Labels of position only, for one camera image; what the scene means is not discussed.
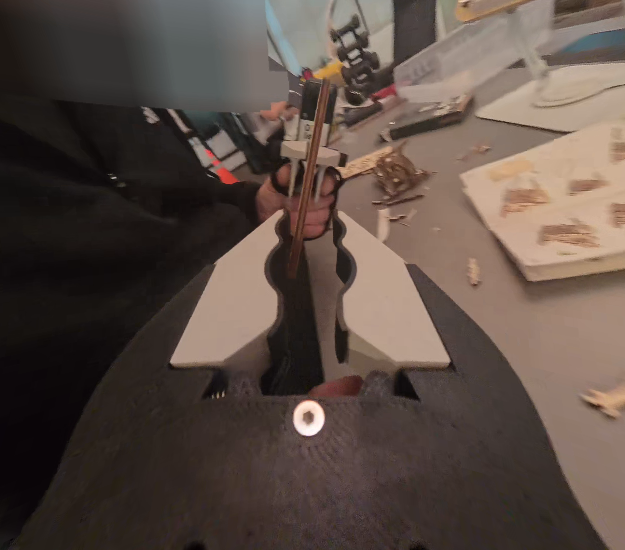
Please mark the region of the clear plastic organizer box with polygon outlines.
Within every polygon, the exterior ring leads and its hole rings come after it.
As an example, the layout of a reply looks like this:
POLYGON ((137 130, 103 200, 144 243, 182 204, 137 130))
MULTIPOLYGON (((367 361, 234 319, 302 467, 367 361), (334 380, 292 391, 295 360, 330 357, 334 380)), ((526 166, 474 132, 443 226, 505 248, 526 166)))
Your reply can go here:
POLYGON ((417 104, 448 102, 519 58, 506 17, 465 24, 395 68, 396 94, 417 104))

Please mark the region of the black office chair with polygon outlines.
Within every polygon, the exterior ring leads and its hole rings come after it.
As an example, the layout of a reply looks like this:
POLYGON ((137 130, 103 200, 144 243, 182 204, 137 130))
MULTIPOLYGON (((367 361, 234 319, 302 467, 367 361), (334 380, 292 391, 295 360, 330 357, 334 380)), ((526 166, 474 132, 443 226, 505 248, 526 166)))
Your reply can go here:
POLYGON ((436 42, 437 0, 393 0, 393 66, 436 42))

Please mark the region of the person's left hand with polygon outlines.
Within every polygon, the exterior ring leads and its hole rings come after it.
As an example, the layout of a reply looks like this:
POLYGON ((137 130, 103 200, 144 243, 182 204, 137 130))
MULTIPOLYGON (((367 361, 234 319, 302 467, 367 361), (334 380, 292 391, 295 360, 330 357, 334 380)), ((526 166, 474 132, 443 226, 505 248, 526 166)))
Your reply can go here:
MULTIPOLYGON (((333 176, 325 176, 319 199, 311 198, 308 203, 302 230, 304 240, 315 240, 326 231, 332 213, 331 209, 335 203, 335 186, 336 179, 333 176)), ((299 219, 299 204, 299 195, 289 198, 278 192, 270 179, 266 179, 255 196, 258 222, 262 224, 277 212, 286 211, 290 222, 290 233, 294 236, 299 219)))

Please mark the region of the wooden parts sheet gear wheels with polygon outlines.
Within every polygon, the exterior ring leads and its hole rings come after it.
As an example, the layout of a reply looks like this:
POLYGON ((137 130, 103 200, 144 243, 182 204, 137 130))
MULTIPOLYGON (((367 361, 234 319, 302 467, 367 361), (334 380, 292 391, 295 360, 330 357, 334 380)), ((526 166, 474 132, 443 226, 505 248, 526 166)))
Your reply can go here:
POLYGON ((350 160, 345 166, 339 166, 337 170, 344 180, 371 173, 379 160, 392 153, 393 150, 394 148, 392 146, 386 146, 367 155, 363 155, 360 158, 350 160))

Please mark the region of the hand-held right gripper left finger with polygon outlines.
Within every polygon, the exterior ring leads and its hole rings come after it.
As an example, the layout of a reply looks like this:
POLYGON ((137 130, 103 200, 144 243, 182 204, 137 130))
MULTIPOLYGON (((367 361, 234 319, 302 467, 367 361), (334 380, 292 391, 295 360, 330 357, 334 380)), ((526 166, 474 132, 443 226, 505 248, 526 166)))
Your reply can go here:
POLYGON ((274 213, 220 257, 170 359, 174 368, 268 369, 279 297, 268 261, 280 247, 274 213))

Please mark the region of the white document stand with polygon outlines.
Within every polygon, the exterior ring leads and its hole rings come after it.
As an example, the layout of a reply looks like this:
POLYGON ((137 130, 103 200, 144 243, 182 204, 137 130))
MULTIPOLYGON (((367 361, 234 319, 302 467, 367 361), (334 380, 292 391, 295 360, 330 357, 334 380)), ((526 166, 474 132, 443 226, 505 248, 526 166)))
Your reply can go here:
POLYGON ((463 23, 505 13, 509 35, 532 80, 481 108, 482 119, 558 133, 580 130, 624 113, 624 63, 604 62, 550 68, 531 43, 518 9, 534 0, 505 7, 458 0, 456 16, 463 23))

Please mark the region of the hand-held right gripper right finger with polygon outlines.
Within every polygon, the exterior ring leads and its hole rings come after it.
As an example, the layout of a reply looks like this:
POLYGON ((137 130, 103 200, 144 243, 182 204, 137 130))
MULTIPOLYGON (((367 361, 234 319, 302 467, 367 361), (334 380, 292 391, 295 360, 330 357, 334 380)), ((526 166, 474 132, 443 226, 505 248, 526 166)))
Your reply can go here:
POLYGON ((408 265, 342 211, 333 218, 336 358, 354 372, 446 369, 448 351, 408 265))

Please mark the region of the black cardboard box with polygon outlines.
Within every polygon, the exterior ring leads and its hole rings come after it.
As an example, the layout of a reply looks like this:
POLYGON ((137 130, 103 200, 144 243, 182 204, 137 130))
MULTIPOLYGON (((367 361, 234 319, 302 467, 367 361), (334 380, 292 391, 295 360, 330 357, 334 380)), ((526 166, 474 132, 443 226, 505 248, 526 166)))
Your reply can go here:
POLYGON ((462 94, 448 101, 411 103, 379 134, 379 141, 391 143, 424 132, 459 124, 470 113, 472 94, 462 94))

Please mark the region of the wooden parts sheet round holes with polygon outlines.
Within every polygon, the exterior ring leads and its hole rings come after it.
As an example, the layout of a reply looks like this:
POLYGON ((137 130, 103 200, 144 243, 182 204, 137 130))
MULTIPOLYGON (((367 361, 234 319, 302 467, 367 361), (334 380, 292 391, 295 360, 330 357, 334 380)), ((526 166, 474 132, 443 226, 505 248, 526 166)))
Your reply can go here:
POLYGON ((297 222, 295 229, 293 230, 293 241, 287 265, 287 277, 291 280, 296 279, 298 273, 299 259, 301 256, 303 244, 304 227, 306 224, 306 215, 308 212, 308 204, 310 203, 311 199, 313 181, 316 174, 317 156, 319 147, 321 145, 321 138, 327 111, 327 102, 330 95, 330 89, 331 83, 329 82, 329 80, 322 80, 317 100, 314 128, 307 147, 308 150, 306 155, 306 168, 302 180, 297 222))

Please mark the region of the wooden mechanical model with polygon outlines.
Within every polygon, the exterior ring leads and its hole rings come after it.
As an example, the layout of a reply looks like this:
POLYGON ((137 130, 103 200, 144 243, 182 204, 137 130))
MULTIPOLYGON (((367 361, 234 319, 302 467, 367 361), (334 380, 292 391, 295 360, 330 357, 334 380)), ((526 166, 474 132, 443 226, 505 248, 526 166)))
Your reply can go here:
POLYGON ((404 152, 407 141, 382 155, 372 173, 387 199, 394 199, 422 185, 433 172, 417 168, 404 152))

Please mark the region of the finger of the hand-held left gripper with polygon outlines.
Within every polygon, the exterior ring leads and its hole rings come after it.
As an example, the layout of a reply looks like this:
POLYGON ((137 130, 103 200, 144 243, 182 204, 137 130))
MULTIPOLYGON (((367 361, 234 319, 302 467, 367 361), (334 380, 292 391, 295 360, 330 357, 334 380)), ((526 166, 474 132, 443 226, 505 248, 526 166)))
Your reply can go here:
POLYGON ((301 163, 308 158, 308 142, 282 142, 281 157, 288 160, 291 170, 287 187, 287 197, 293 197, 301 163))
POLYGON ((340 187, 344 181, 339 169, 347 164, 348 156, 337 149, 320 146, 317 151, 316 171, 314 177, 314 201, 318 202, 324 179, 328 173, 334 180, 334 187, 340 187))

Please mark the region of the long notched wooden bar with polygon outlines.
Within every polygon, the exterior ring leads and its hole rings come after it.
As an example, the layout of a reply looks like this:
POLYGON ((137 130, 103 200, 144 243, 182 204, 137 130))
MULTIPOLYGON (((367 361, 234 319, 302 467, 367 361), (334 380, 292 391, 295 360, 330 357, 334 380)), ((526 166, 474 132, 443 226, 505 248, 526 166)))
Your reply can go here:
POLYGON ((624 383, 609 391, 589 390, 579 395, 586 404, 600 410, 605 416, 617 419, 624 409, 624 383))

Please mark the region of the person's left forearm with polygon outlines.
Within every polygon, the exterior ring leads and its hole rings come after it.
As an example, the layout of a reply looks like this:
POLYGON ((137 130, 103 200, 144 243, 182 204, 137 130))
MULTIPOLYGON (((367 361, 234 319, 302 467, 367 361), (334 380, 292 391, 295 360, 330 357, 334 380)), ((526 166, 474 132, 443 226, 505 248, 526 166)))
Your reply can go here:
POLYGON ((256 207, 260 184, 225 184, 205 175, 185 196, 185 213, 192 218, 192 235, 205 263, 215 263, 261 224, 256 207))

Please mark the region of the black dumbbell rack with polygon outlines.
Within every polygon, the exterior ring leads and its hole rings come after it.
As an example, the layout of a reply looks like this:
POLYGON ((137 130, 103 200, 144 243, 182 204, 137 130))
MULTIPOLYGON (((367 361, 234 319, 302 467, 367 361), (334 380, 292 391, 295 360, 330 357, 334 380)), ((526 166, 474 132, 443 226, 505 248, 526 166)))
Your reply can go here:
POLYGON ((362 107, 378 90, 381 68, 378 54, 369 50, 369 32, 362 29, 358 15, 352 15, 342 26, 335 26, 329 19, 327 32, 341 65, 344 97, 349 105, 362 107))

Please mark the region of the orange traffic cone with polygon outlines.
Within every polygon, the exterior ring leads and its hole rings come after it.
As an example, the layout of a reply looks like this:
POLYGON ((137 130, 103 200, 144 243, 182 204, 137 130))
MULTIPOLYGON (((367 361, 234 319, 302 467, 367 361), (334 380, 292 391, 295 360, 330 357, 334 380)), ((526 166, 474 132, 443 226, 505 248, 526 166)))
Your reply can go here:
POLYGON ((226 165, 220 160, 211 150, 205 149, 206 154, 206 170, 222 183, 226 185, 233 185, 239 183, 239 179, 233 175, 233 173, 226 168, 226 165))

